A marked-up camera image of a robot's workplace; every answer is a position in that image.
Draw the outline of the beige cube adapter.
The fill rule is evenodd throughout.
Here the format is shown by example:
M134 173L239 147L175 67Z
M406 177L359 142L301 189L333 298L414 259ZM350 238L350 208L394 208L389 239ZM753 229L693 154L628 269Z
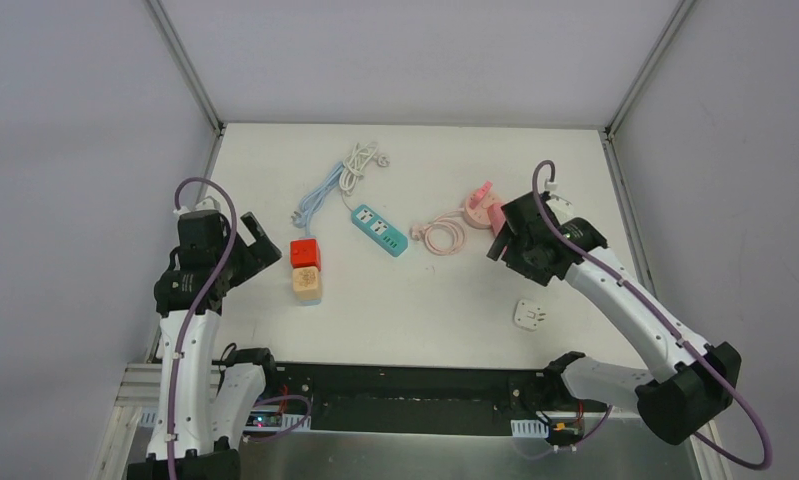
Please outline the beige cube adapter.
M294 268L291 284L293 293L300 303L314 305L322 301L323 283L320 270L316 266Z

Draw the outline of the light blue power strip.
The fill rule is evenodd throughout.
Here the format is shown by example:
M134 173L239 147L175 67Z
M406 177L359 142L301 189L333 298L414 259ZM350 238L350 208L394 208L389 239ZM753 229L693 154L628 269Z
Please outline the light blue power strip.
M330 193L339 189L344 170L342 162L336 163L322 182L299 201L291 221L296 228L303 231L304 238L313 236L311 228L313 217L323 207Z

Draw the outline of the red cube adapter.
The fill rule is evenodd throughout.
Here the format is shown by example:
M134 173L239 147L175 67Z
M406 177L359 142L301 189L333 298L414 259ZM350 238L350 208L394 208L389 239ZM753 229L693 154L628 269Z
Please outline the red cube adapter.
M294 269L314 267L321 271L321 251L317 239L308 237L292 240L289 243L289 260Z

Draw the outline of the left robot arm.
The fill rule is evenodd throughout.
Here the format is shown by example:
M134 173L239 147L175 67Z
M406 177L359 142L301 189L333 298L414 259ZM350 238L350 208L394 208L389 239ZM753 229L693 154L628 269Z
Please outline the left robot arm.
M129 479L239 478L237 448L252 406L279 394L280 378L266 348L230 352L219 386L212 385L224 297L281 258L252 213L240 223L252 244L217 210L178 219L179 243L153 290L162 342L156 424L145 460L127 468Z

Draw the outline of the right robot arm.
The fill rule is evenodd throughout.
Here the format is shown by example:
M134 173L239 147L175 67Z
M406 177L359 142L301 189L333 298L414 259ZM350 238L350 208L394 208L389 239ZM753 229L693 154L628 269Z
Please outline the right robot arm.
M641 370L569 352L549 364L544 400L558 410L580 399L637 413L662 441L678 445L726 410L742 358L728 342L707 341L628 273L587 220L559 222L532 193L502 206L490 259L547 286L557 278L587 298L644 363Z

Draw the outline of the white travel adapter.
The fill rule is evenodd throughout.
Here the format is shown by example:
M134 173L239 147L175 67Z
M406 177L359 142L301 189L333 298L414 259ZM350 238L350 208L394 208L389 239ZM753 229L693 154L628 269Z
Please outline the white travel adapter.
M515 304L512 321L516 327L534 332L538 330L545 318L546 312L539 303L529 299L520 299Z

